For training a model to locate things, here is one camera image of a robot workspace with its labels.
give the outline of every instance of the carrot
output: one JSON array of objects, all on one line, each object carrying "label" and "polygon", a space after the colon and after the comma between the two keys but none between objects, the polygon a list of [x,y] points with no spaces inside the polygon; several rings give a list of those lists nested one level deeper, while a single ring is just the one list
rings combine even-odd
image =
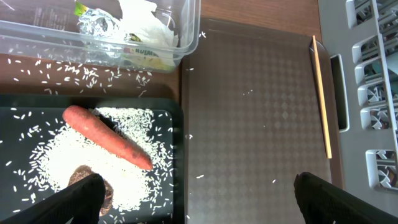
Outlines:
[{"label": "carrot", "polygon": [[62,114],[63,119],[77,132],[132,164],[145,170],[152,170],[150,158],[136,146],[108,128],[99,118],[80,106],[69,106]]}]

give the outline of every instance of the brown table surface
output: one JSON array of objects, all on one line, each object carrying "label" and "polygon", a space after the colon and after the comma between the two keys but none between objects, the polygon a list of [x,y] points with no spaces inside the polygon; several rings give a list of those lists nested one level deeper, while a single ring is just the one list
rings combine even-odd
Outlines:
[{"label": "brown table surface", "polygon": [[[260,27],[268,27],[279,29],[298,34],[317,36],[321,39],[318,2],[317,0],[279,0],[279,1],[262,1],[262,0],[203,0],[201,6],[202,17],[210,17],[227,21],[239,22],[242,24],[250,24]],[[7,60],[11,59],[12,64],[9,65]],[[80,86],[74,84],[71,73],[71,81],[63,82],[58,86],[57,81],[61,81],[64,76],[58,75],[58,64],[51,61],[43,60],[39,66],[35,66],[37,59],[29,57],[21,57],[15,55],[0,54],[0,93],[48,93],[44,89],[49,88],[54,94],[79,94],[83,90],[82,95],[104,95],[104,86],[108,83],[109,72],[105,72],[106,67],[96,66],[96,73],[99,75],[98,82],[103,83],[100,88],[95,85],[92,89],[85,88],[83,82]],[[47,69],[47,64],[52,63],[52,67]],[[31,74],[40,74],[42,70],[44,74],[31,75],[27,74],[30,70]],[[78,78],[82,77],[83,69],[80,71]],[[47,74],[50,74],[50,80],[47,80]],[[171,98],[180,101],[180,73],[179,69],[170,74],[153,73],[149,76],[141,73],[150,82],[146,86],[140,86],[136,80],[138,72],[127,71],[121,69],[122,76],[112,81],[112,87],[106,87],[106,94],[113,96],[161,96],[163,98]]]}]

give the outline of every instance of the wooden chopstick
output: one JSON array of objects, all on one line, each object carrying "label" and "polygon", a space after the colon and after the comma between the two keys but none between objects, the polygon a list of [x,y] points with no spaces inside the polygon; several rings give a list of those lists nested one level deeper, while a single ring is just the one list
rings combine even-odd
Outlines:
[{"label": "wooden chopstick", "polygon": [[312,42],[313,42],[313,51],[315,53],[315,67],[317,68],[316,69],[317,70],[317,85],[318,85],[319,101],[321,103],[323,138],[325,139],[326,156],[328,159],[331,159],[328,117],[326,116],[326,104],[325,104],[325,96],[323,94],[323,83],[322,83],[322,76],[321,76],[321,66],[319,64],[317,40],[314,35],[312,36]]}]

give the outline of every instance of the dish rack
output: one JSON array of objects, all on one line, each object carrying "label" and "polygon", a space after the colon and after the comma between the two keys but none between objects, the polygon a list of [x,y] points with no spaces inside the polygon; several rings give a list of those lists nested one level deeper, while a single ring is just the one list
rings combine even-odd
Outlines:
[{"label": "dish rack", "polygon": [[398,1],[318,3],[337,105],[344,105],[338,108],[344,188],[397,216]]}]

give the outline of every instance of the transparent container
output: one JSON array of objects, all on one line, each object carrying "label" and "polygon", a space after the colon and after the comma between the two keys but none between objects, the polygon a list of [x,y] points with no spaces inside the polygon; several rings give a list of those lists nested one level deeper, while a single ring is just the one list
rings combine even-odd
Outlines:
[{"label": "transparent container", "polygon": [[[139,4],[141,0],[131,1]],[[0,53],[172,72],[198,45],[200,0],[150,1],[157,4],[153,15],[178,35],[176,47],[81,34],[71,0],[4,0],[0,2]],[[118,19],[123,16],[117,0],[79,2]]]}]

